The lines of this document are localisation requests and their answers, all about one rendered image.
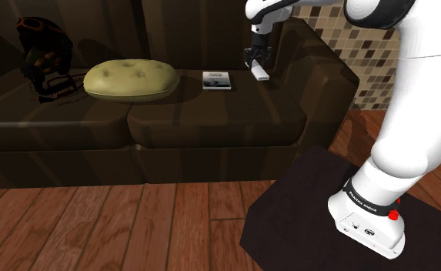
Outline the white remote control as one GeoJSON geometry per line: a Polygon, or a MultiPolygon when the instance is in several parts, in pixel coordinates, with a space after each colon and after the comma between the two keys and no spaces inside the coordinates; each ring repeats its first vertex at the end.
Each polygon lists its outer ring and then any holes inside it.
{"type": "Polygon", "coordinates": [[[269,74],[255,59],[252,61],[250,71],[259,82],[269,80],[269,74]]]}

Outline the grey and white book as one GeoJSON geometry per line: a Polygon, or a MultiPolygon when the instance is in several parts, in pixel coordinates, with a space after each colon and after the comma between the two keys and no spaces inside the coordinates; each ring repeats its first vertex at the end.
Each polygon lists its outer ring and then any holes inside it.
{"type": "Polygon", "coordinates": [[[204,90],[230,90],[232,88],[228,72],[203,72],[204,90]]]}

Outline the dark brown sofa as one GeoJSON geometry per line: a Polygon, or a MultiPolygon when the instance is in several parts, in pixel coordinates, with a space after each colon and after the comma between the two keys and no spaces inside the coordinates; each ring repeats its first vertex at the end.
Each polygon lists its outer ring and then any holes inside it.
{"type": "Polygon", "coordinates": [[[359,85],[302,20],[278,24],[257,81],[243,51],[246,0],[0,0],[0,189],[270,180],[310,146],[328,148],[359,85]],[[77,91],[40,103],[20,73],[21,17],[46,18],[73,43],[72,71],[154,59],[179,74],[151,102],[77,91]],[[228,72],[230,90],[204,90],[228,72]]]}

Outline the pale green round cushion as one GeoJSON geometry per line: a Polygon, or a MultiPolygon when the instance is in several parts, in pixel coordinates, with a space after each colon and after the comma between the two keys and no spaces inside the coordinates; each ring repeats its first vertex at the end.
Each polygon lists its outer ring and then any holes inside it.
{"type": "Polygon", "coordinates": [[[170,95],[180,76],[169,64],[150,59],[108,60],[91,68],[83,79],[92,97],[114,102],[148,102],[170,95]]]}

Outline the dark robot stand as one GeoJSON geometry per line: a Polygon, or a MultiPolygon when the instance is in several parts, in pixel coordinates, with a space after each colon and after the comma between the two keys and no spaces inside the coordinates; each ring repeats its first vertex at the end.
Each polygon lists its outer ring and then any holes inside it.
{"type": "Polygon", "coordinates": [[[263,271],[441,271],[441,212],[409,194],[399,211],[406,244],[395,259],[336,229],[327,200],[357,170],[310,147],[249,207],[241,247],[263,271]]]}

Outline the dark turtle figure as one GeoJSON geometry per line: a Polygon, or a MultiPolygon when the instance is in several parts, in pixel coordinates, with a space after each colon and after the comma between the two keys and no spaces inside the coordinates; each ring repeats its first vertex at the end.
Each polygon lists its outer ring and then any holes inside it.
{"type": "Polygon", "coordinates": [[[73,43],[54,22],[22,17],[15,24],[24,49],[20,71],[30,80],[40,103],[53,102],[78,90],[69,74],[73,43]]]}

